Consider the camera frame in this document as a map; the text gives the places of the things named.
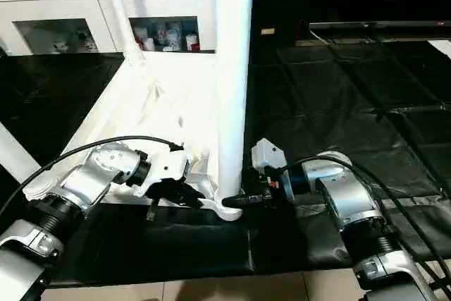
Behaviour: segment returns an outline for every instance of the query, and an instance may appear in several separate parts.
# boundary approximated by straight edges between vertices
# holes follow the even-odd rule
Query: white frame
[[[123,0],[129,18],[197,17],[202,50],[216,49],[214,0]],[[111,0],[99,0],[117,51],[123,50]]]
[[[115,52],[97,0],[34,0],[0,2],[0,36],[11,55],[32,55],[15,21],[85,19],[99,52]]]

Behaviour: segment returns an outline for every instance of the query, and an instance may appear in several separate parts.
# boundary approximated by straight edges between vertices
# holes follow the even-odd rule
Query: tile floor
[[[430,263],[439,272],[436,263]],[[47,290],[42,301],[357,301],[350,269]],[[439,301],[445,301],[438,293]]]

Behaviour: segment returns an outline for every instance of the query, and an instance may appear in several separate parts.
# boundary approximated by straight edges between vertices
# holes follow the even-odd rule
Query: black cloth
[[[122,54],[59,54],[0,58],[0,121],[41,165],[58,156],[123,62]],[[0,203],[18,186],[0,166]],[[3,231],[20,216],[13,201]]]
[[[451,60],[427,42],[333,48],[334,53],[299,47],[253,55],[245,167],[262,137],[283,148],[288,161],[343,152],[387,183],[440,253],[451,257]],[[384,201],[402,236],[431,259],[393,204]],[[53,286],[350,266],[318,195],[297,196],[295,208],[249,210],[232,223],[212,211],[163,207],[148,223],[146,212],[145,206],[97,207],[69,243]]]

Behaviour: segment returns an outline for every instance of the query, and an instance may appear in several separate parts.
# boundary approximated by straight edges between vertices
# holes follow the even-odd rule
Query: white plastic part
[[[132,26],[125,12],[124,2],[123,0],[111,0],[111,5],[122,35],[124,57],[126,57],[130,65],[141,66],[145,62],[144,56],[135,41]]]
[[[266,138],[259,140],[252,148],[252,167],[263,173],[265,167],[280,168],[287,165],[283,150]]]
[[[43,172],[43,174],[23,188],[23,194],[25,194],[28,201],[42,199],[57,183],[58,176],[55,176],[53,171]]]
[[[163,152],[151,156],[150,163],[152,165],[144,182],[132,187],[136,197],[142,197],[149,187],[163,179],[180,180],[185,175],[190,158],[185,151]]]
[[[251,8],[252,0],[216,0],[219,201],[241,185]]]
[[[0,164],[19,182],[24,182],[41,166],[0,123]]]

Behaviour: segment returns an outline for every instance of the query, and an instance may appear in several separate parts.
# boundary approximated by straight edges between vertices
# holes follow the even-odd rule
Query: white cabinet
[[[197,49],[216,48],[214,0],[124,3],[135,31],[155,37],[156,26],[178,30],[171,37],[178,37],[181,51],[188,50],[187,35],[191,42],[197,36]],[[122,51],[109,0],[0,0],[0,39],[12,55]],[[156,50],[167,45],[155,40]]]
[[[116,50],[97,0],[6,1],[0,13],[8,54]]]
[[[99,0],[106,23],[110,29],[114,44],[122,51],[121,34],[110,0]],[[182,51],[186,51],[185,37],[188,34],[198,36],[201,50],[216,48],[216,31],[214,27],[214,0],[124,0],[125,10],[130,18],[135,34],[136,28],[145,29],[149,36],[155,37],[156,28],[172,25],[182,28]],[[157,50],[162,45],[154,39]]]

